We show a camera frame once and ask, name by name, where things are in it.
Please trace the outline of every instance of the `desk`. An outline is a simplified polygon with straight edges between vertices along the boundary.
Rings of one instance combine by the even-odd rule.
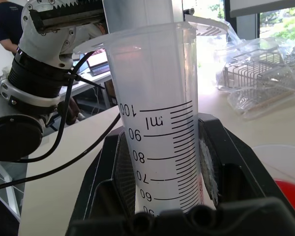
[[[215,91],[199,95],[199,112],[220,118],[226,128],[251,147],[263,144],[295,145],[295,105],[287,104],[285,109],[268,116],[244,121],[228,105],[226,95]],[[118,108],[113,107],[66,128],[55,153],[44,161],[29,164],[27,176],[54,169],[80,154],[109,126],[117,113]],[[45,137],[42,146],[30,158],[44,154],[55,138],[56,133]],[[55,175],[26,183],[20,236],[65,234],[85,171],[100,148],[98,146],[82,160]],[[275,170],[271,171],[272,175],[278,175]]]
[[[97,76],[92,76],[89,73],[89,68],[86,69],[82,74],[80,74],[82,78],[87,79],[89,81],[92,81],[94,83],[97,83],[99,85],[101,85],[102,87],[105,87],[105,82],[109,81],[112,79],[112,76],[110,74],[110,71],[105,72],[103,74],[97,75]],[[72,91],[71,91],[71,96],[75,96],[80,94],[81,92],[84,92],[90,88],[92,88],[93,85],[89,85],[85,82],[79,81],[77,84],[75,84],[72,87]],[[64,101],[65,99],[65,93],[67,92],[67,87],[62,87],[59,96],[61,97],[60,101]],[[109,109],[110,106],[110,102],[108,99],[108,95],[105,89],[102,90],[103,93],[103,97],[104,97],[104,102],[106,105],[106,108]]]

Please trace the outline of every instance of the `white container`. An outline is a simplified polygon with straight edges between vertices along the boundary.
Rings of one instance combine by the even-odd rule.
[[[261,145],[253,151],[273,179],[295,183],[295,146]]]
[[[104,35],[80,48],[93,51],[100,43],[108,56],[140,211],[188,212],[202,203],[196,30],[186,22],[149,26]]]

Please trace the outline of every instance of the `black cable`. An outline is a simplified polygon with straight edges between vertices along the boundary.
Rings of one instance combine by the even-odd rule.
[[[64,164],[62,166],[59,166],[58,168],[55,168],[55,169],[53,169],[51,171],[48,171],[46,173],[40,174],[40,175],[31,176],[31,177],[15,180],[15,181],[12,181],[12,182],[9,182],[9,183],[0,184],[0,189],[7,188],[7,187],[10,187],[10,186],[13,186],[13,185],[16,185],[16,184],[25,183],[25,182],[37,180],[37,179],[40,179],[40,178],[44,178],[44,177],[53,175],[53,174],[55,174],[55,173],[57,173],[59,171],[64,170],[65,168],[71,166],[72,164],[76,163],[81,158],[83,158],[85,155],[87,155],[90,151],[92,151],[98,144],[100,144],[103,141],[103,139],[109,134],[109,132],[113,129],[113,127],[117,124],[119,119],[120,119],[120,114],[118,114],[118,116],[114,119],[113,123],[111,123],[111,125],[98,138],[98,140],[96,140],[95,143],[93,143],[88,149],[86,149],[84,152],[82,152],[80,155],[78,155],[76,158],[72,159],[71,161],[67,162],[66,164]]]
[[[93,55],[93,53],[94,53],[94,51],[86,53],[85,56],[75,65],[71,74],[78,73],[78,70],[80,69],[80,67],[89,59],[90,56]]]
[[[76,66],[73,68],[72,70],[72,74],[76,74],[77,71],[80,69],[80,67],[87,61],[87,59],[89,59],[90,56],[93,55],[94,52],[89,52],[87,53],[77,64]],[[66,121],[66,117],[67,117],[67,113],[68,113],[68,109],[69,109],[69,102],[70,102],[70,97],[71,97],[71,91],[72,91],[72,86],[73,86],[73,79],[69,79],[69,85],[67,88],[67,92],[65,95],[65,100],[64,100],[64,116],[61,118],[61,122],[60,122],[60,127],[59,127],[59,131],[55,140],[54,145],[52,146],[52,148],[45,153],[44,155],[40,156],[40,157],[36,157],[36,158],[31,158],[31,159],[20,159],[18,161],[14,161],[14,163],[33,163],[33,162],[37,162],[37,161],[41,161],[46,159],[48,156],[50,156],[58,147],[62,135],[63,135],[63,131],[64,131],[64,126],[65,126],[65,121]]]
[[[67,113],[69,110],[69,102],[70,102],[70,97],[71,97],[71,90],[72,90],[72,86],[73,86],[73,79],[70,79],[68,88],[67,88],[67,92],[65,95],[65,100],[64,100],[64,114],[63,117],[61,118],[61,122],[60,122],[60,126],[59,126],[59,131],[55,140],[54,145],[52,146],[52,148],[46,152],[44,155],[36,157],[36,158],[31,158],[31,159],[20,159],[18,161],[14,161],[14,163],[33,163],[33,162],[37,162],[37,161],[41,161],[46,159],[48,156],[50,156],[58,147],[61,138],[62,138],[62,134],[64,131],[64,126],[65,126],[65,121],[67,119]]]
[[[82,81],[82,82],[84,82],[84,83],[87,83],[87,84],[89,84],[89,85],[93,85],[93,86],[98,87],[98,88],[100,88],[100,89],[105,89],[103,86],[98,85],[98,84],[96,84],[96,83],[94,83],[94,82],[92,82],[92,81],[90,81],[90,80],[84,79],[84,78],[82,78],[82,77],[80,77],[80,76],[79,76],[79,78],[76,79],[76,81]]]

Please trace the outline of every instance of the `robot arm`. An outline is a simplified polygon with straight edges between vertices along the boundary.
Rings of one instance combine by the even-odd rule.
[[[19,160],[39,147],[61,87],[69,84],[73,49],[102,35],[93,24],[36,31],[30,10],[57,10],[72,3],[76,1],[30,0],[24,7],[19,48],[9,75],[0,81],[0,161]]]

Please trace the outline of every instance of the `trees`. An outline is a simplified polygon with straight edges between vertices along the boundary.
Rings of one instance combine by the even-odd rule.
[[[283,19],[282,25],[277,27],[274,37],[282,37],[295,41],[295,16]]]
[[[224,7],[223,7],[223,1],[220,1],[218,4],[214,4],[208,7],[211,11],[217,13],[217,17],[219,19],[224,19],[225,14],[224,14]]]
[[[295,41],[295,7],[260,14],[262,37],[281,37]]]
[[[263,26],[279,23],[279,11],[268,11],[260,14],[260,22]]]

